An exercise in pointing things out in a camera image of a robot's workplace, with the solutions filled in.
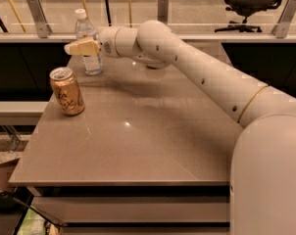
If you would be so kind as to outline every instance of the chair base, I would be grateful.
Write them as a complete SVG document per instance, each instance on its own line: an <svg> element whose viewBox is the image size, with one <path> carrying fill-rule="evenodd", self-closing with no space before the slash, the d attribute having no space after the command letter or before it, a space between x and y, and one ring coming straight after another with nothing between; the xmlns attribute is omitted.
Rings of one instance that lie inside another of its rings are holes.
<svg viewBox="0 0 296 235"><path fill-rule="evenodd" d="M215 32L232 31L232 30L239 30L239 32L262 32L259 26L247 25L245 23L237 23L234 21L230 21L228 27L215 29Z"/></svg>

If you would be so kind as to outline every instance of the gold can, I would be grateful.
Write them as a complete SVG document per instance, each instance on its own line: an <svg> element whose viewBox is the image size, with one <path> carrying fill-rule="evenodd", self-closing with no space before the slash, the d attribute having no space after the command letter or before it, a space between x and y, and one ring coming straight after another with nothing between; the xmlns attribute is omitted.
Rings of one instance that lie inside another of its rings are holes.
<svg viewBox="0 0 296 235"><path fill-rule="evenodd" d="M61 67L52 70L50 72L50 84L62 113L67 116L74 116L84 110L85 104L72 69Z"/></svg>

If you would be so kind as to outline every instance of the plastic water bottle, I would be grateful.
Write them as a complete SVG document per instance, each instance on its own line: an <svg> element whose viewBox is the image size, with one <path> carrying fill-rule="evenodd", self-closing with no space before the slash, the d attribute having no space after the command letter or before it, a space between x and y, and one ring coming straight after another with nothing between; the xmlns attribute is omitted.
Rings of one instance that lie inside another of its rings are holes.
<svg viewBox="0 0 296 235"><path fill-rule="evenodd" d="M98 32L91 24L84 9L75 10L77 22L75 26L76 39L92 36L94 40L98 40ZM82 56L85 72L89 75L99 74L102 71L102 61L100 54L97 56Z"/></svg>

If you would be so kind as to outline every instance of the bottle cap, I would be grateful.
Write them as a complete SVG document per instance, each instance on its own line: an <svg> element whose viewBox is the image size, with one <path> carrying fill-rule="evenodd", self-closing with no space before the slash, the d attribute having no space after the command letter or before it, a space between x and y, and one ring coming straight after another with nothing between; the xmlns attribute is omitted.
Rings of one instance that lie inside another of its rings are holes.
<svg viewBox="0 0 296 235"><path fill-rule="evenodd" d="M79 20L84 20L84 19L87 18L87 14L86 14L86 11L84 9L77 9L77 10L75 10L75 14L76 14L76 17Z"/></svg>

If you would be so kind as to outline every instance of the metal post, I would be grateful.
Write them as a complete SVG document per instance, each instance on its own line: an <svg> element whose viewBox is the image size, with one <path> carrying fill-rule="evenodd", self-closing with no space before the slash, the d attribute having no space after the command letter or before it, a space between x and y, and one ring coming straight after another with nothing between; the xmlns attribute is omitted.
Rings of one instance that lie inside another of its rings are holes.
<svg viewBox="0 0 296 235"><path fill-rule="evenodd" d="M284 38L287 36L295 12L296 0L288 0L281 14L281 17L278 20L277 25L274 27L272 31L276 38Z"/></svg>
<svg viewBox="0 0 296 235"><path fill-rule="evenodd" d="M40 1L39 0L26 0L26 1L31 11L34 23L36 25L37 35L42 38L48 37L49 34L52 32L52 30L44 16Z"/></svg>
<svg viewBox="0 0 296 235"><path fill-rule="evenodd" d="M158 0L158 21L168 24L169 0Z"/></svg>
<svg viewBox="0 0 296 235"><path fill-rule="evenodd" d="M1 127L5 130L5 132L8 134L8 136L13 141L11 149L10 149L10 153L15 152L15 150L18 148L18 146L21 142L20 135L18 134L17 130L12 125L1 125Z"/></svg>

